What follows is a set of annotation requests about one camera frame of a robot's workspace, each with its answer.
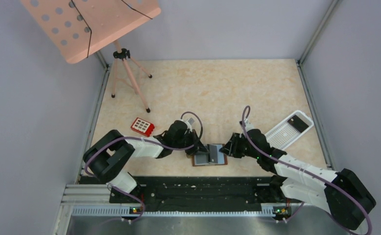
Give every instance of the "wooden table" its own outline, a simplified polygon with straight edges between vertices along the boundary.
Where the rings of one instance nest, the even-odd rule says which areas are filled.
[[[151,113],[143,109],[140,98],[125,84],[117,84],[111,98],[109,80],[95,128],[93,144],[112,129],[125,136],[141,137],[130,129],[136,117],[155,124],[158,135],[185,111],[202,119],[203,143],[226,143],[238,124],[242,110],[251,106],[250,122],[263,133],[295,110],[311,117],[294,60],[184,60],[142,61],[152,73],[134,71]],[[124,70],[118,70],[119,76]],[[199,133],[199,124],[193,126]],[[286,151],[307,163],[326,168],[317,133],[313,127]],[[249,157],[228,158],[228,165],[192,166],[184,151],[174,151],[163,159],[134,158],[124,167],[132,175],[146,176],[269,176]]]

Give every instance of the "gray wall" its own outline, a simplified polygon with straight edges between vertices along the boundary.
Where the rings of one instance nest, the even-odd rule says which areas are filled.
[[[119,41],[146,60],[299,58],[330,3],[159,0],[162,13]],[[103,50],[110,63],[114,51]]]
[[[373,194],[381,234],[381,1],[343,1],[305,74],[336,168],[353,170]]]
[[[0,235],[47,235],[80,154],[102,68],[69,65],[16,0],[0,0]]]

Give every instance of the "tripod leg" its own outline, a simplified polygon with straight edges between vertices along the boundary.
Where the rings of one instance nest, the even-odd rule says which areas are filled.
[[[134,75],[131,72],[131,69],[130,69],[130,66],[128,65],[128,63],[127,63],[127,60],[126,59],[122,59],[121,61],[123,62],[124,68],[127,71],[128,78],[130,78],[131,85],[135,88],[134,90],[136,90],[137,93],[140,95],[140,98],[142,99],[142,102],[144,104],[144,107],[146,108],[146,111],[148,113],[150,113],[150,108],[147,105],[147,101],[146,101],[145,97],[143,96],[142,92],[140,91],[139,86],[137,85],[136,79],[134,78]]]
[[[117,58],[114,59],[111,72],[113,74],[113,91],[111,92],[111,97],[116,97],[116,84],[117,84]]]
[[[133,61],[144,73],[147,74],[149,78],[152,78],[153,76],[139,63],[137,60],[135,60],[132,56],[130,56],[130,60]]]

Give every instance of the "black cord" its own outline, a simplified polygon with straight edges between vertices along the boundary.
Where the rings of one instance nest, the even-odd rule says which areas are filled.
[[[133,7],[131,7],[129,4],[127,4],[124,0],[121,0],[124,4],[126,4],[128,7],[130,7],[130,9],[132,9],[133,11],[136,11],[136,12],[139,12],[140,14],[142,14],[142,15],[144,15],[144,16],[146,16],[147,18],[149,18],[149,19],[153,19],[153,18],[151,18],[151,17],[149,17],[149,16],[147,16],[147,15],[145,15],[145,14],[143,14],[142,12],[140,12],[140,11],[138,11],[138,10],[136,10],[136,9],[134,9]]]
[[[88,56],[90,55],[90,47],[91,47],[91,37],[93,35],[93,30],[90,28],[90,26],[88,25],[87,21],[85,20],[85,18],[82,16],[81,12],[79,12],[78,10],[78,7],[76,7],[75,5],[75,2],[73,2],[73,0],[71,0],[72,4],[74,5],[76,11],[78,12],[78,14],[81,16],[81,18],[84,20],[85,24],[87,25],[88,29],[90,30],[90,41],[88,42],[88,51],[87,51],[87,58]]]

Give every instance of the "gray floor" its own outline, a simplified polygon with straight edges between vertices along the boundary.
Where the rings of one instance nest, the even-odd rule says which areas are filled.
[[[320,209],[304,207],[288,224],[265,217],[146,217],[132,225],[108,217],[73,217],[67,235],[344,235]]]

